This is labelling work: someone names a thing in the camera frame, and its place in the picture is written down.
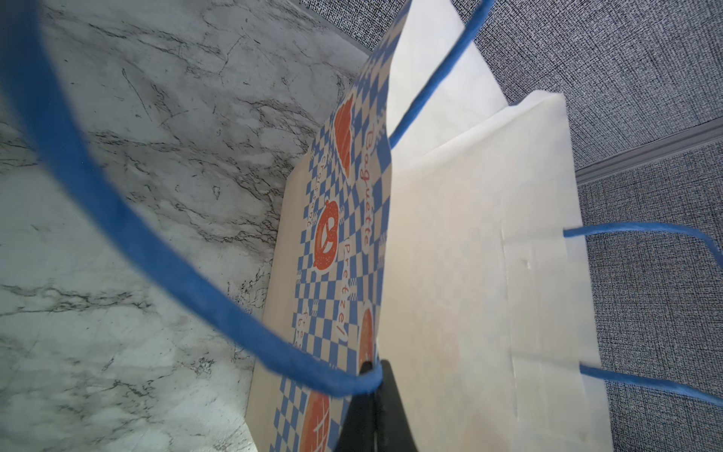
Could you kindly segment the checkered paper bag blue handles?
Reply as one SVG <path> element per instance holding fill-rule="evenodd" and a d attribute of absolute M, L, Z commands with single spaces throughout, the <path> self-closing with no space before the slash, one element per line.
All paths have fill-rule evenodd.
<path fill-rule="evenodd" d="M 1 72 L 235 312 L 348 374 L 388 360 L 421 451 L 609 451 L 566 98 L 410 1 L 358 49 L 290 1 L 5 1 Z M 335 448 L 347 399 L 257 363 L 126 259 L 1 107 L 1 447 Z"/>

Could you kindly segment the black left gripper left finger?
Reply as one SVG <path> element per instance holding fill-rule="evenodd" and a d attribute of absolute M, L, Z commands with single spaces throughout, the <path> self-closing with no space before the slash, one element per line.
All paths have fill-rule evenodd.
<path fill-rule="evenodd" d="M 354 395 L 348 407 L 335 452 L 377 450 L 377 391 Z"/>

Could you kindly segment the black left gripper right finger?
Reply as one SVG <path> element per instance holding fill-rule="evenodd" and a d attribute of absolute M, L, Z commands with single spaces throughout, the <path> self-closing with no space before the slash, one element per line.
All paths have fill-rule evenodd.
<path fill-rule="evenodd" d="M 382 360 L 380 367 L 382 383 L 375 393 L 375 450 L 417 452 L 392 366 L 388 360 Z"/>

